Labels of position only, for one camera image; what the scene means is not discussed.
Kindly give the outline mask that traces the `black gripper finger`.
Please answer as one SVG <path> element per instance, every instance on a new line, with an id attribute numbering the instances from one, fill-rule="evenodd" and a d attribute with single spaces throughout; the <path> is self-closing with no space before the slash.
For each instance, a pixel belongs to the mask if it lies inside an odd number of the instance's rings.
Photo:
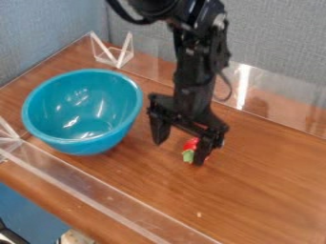
<path id="1" fill-rule="evenodd" d="M 160 145 L 170 133 L 170 122 L 164 114 L 149 112 L 149 129 L 152 141 Z"/>
<path id="2" fill-rule="evenodd" d="M 196 166 L 201 166 L 210 151 L 212 151 L 212 139 L 204 136 L 196 145 L 196 150 L 193 154 L 193 164 Z"/>

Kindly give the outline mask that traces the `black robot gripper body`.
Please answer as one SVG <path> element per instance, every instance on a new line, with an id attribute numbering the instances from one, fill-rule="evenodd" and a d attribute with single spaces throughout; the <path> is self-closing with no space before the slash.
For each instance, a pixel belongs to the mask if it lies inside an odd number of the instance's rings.
<path id="1" fill-rule="evenodd" d="M 225 83 L 229 79 L 221 72 L 216 74 L 192 75 L 189 78 L 174 75 L 173 95 L 150 92 L 146 114 L 156 112 L 164 114 L 170 127 L 197 136 L 212 139 L 212 148 L 220 148 L 224 135 L 229 129 L 226 123 L 213 114 L 210 100 L 214 89 L 214 80 L 220 77 Z"/>

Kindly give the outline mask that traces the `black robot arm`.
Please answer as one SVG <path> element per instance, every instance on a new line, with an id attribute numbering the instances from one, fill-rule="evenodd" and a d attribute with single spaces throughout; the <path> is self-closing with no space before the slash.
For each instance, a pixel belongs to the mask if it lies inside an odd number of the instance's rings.
<path id="1" fill-rule="evenodd" d="M 190 162 L 201 165 L 224 143 L 229 127 L 209 104 L 214 80 L 224 77 L 230 53 L 226 46 L 228 19 L 218 0 L 125 0 L 141 15 L 129 16 L 118 0 L 105 0 L 120 18 L 134 24 L 166 23 L 173 33 L 176 54 L 174 89 L 170 96 L 149 94 L 149 128 L 154 144 L 177 127 L 198 138 Z"/>

